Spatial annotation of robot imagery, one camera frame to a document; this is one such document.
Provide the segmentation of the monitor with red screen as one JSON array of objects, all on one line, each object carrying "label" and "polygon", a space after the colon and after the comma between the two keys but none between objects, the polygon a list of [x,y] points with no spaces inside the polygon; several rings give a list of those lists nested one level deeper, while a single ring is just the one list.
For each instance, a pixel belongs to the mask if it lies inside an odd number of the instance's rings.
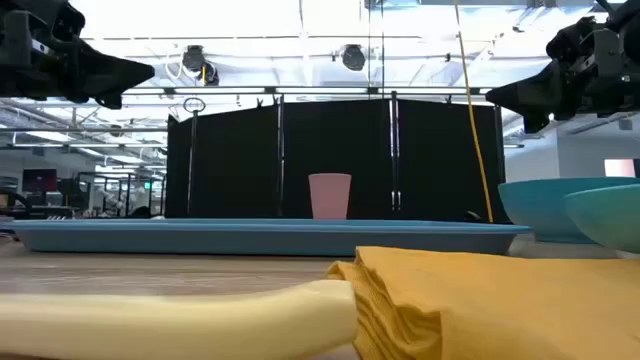
[{"label": "monitor with red screen", "polygon": [[57,190],[57,170],[24,169],[22,173],[24,192],[54,192]]}]

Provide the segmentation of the yellow napkin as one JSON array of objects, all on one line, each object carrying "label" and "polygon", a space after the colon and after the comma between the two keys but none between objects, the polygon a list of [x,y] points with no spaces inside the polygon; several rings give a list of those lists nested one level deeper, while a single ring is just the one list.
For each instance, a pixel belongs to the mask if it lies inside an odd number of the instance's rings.
[{"label": "yellow napkin", "polygon": [[640,260],[360,247],[362,360],[640,360]]}]

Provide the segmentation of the blue plastic tray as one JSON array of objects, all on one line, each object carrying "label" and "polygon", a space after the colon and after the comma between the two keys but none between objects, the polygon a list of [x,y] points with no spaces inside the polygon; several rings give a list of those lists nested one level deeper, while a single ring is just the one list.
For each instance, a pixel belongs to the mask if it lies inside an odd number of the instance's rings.
[{"label": "blue plastic tray", "polygon": [[359,247],[505,254],[518,225],[312,219],[15,220],[31,251],[350,257]]}]

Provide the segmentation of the black partition screen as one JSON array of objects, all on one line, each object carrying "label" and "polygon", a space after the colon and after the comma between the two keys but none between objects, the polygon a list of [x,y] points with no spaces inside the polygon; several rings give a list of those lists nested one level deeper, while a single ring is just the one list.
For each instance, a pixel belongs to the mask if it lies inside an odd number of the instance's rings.
[{"label": "black partition screen", "polygon": [[169,218],[312,215],[308,176],[352,176],[348,217],[503,223],[493,108],[388,99],[287,103],[168,126]]}]

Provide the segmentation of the knife with cream handle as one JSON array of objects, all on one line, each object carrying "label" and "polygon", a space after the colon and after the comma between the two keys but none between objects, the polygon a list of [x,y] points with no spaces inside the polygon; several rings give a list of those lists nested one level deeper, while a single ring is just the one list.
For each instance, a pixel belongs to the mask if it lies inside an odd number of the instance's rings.
[{"label": "knife with cream handle", "polygon": [[347,281],[245,295],[0,295],[0,353],[58,360],[299,360],[354,340]]}]

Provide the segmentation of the black ceiling spotlight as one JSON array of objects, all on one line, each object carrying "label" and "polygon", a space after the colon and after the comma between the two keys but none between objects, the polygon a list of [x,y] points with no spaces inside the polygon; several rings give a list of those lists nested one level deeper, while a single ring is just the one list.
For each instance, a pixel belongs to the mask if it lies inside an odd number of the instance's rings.
[{"label": "black ceiling spotlight", "polygon": [[203,86],[216,87],[219,85],[220,78],[218,70],[205,58],[201,45],[189,45],[186,48],[182,56],[182,66]]},{"label": "black ceiling spotlight", "polygon": [[351,71],[362,71],[366,63],[362,48],[357,44],[346,45],[341,58],[343,65]]}]

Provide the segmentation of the blue plastic bowl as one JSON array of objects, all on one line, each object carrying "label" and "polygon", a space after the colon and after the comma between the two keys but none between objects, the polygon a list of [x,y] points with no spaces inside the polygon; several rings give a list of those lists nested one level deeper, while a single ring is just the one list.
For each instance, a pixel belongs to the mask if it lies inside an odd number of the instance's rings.
[{"label": "blue plastic bowl", "polygon": [[537,241],[593,244],[569,218],[564,197],[586,190],[634,184],[640,184],[640,178],[552,178],[503,183],[498,191],[509,220],[530,227]]}]

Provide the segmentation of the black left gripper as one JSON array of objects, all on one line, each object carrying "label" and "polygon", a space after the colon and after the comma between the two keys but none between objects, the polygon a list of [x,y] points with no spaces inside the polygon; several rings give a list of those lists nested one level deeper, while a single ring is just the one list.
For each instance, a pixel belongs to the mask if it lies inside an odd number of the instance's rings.
[{"label": "black left gripper", "polygon": [[153,78],[153,66],[80,41],[85,17],[69,0],[0,0],[0,98],[65,98],[122,108],[122,93]]}]

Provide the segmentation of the pink plastic cup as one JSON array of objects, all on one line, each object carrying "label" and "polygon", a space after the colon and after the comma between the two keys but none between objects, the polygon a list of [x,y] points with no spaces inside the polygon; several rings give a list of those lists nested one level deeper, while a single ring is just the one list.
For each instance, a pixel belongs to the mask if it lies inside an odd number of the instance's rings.
[{"label": "pink plastic cup", "polygon": [[312,216],[314,219],[347,218],[352,176],[342,173],[319,173],[308,176]]}]

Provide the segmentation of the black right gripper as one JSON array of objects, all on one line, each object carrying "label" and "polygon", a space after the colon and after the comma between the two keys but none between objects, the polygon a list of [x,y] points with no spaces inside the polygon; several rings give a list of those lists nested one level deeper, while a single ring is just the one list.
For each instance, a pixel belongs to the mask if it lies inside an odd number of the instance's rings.
[{"label": "black right gripper", "polygon": [[523,116],[523,130],[536,134],[548,116],[577,113],[608,116],[640,109],[640,0],[612,8],[604,22],[583,17],[558,31],[546,47],[552,63],[538,74],[488,91],[488,102]]}]

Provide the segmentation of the green plastic plate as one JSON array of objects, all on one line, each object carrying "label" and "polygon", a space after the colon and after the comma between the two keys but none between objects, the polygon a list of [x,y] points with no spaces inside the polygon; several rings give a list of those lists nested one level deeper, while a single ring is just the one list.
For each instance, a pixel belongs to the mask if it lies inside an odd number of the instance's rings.
[{"label": "green plastic plate", "polygon": [[567,214],[592,241],[640,255],[640,184],[585,190],[564,197]]}]

